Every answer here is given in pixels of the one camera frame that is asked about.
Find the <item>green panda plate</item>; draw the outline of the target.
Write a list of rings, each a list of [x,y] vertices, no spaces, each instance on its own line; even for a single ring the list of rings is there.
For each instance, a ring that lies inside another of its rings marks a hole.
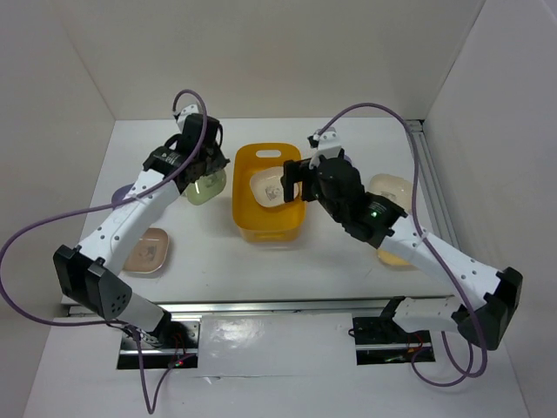
[[[184,195],[192,205],[201,206],[218,196],[225,189],[226,181],[225,170],[219,170],[189,184]]]

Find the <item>white panda plate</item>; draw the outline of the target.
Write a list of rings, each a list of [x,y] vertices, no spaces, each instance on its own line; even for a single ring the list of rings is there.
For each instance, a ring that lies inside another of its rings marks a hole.
[[[274,166],[252,175],[249,184],[253,197],[259,205],[273,208],[285,204],[284,188],[281,183],[283,174],[282,166]]]

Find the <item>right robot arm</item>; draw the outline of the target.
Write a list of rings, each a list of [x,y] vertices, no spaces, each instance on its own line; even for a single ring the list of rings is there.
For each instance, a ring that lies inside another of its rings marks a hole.
[[[458,333],[488,351],[499,347],[520,302],[520,272],[485,265],[417,226],[401,206],[366,191],[348,160],[322,158],[316,167],[310,163],[304,159],[283,164],[285,201],[292,201],[293,188],[300,184],[301,198],[318,201],[350,236],[394,254],[453,289],[452,300],[432,313],[417,313],[418,301],[396,298],[379,322],[384,338],[398,341],[425,329]]]

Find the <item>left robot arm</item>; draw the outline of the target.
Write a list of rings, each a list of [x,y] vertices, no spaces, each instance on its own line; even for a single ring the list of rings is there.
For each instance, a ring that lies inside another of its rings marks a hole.
[[[225,168],[223,127],[212,117],[190,112],[178,119],[180,132],[156,148],[143,163],[126,198],[75,247],[53,255],[65,296],[107,321],[125,322],[152,347],[170,343],[183,332],[162,307],[134,293],[119,278],[133,248],[188,185]]]

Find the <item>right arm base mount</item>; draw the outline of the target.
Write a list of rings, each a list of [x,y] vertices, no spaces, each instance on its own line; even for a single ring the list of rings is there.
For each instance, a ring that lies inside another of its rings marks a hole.
[[[407,333],[392,320],[380,317],[353,317],[347,331],[355,343],[359,366],[435,362],[432,337],[427,331]]]

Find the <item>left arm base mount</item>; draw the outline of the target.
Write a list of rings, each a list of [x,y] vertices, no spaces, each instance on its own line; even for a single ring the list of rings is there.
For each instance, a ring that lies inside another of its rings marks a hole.
[[[164,370],[171,364],[177,369],[198,367],[198,343],[201,319],[184,317],[178,320],[180,326],[164,343],[153,340],[139,332],[144,368]],[[117,370],[138,370],[138,348],[130,331],[123,331],[117,357]]]

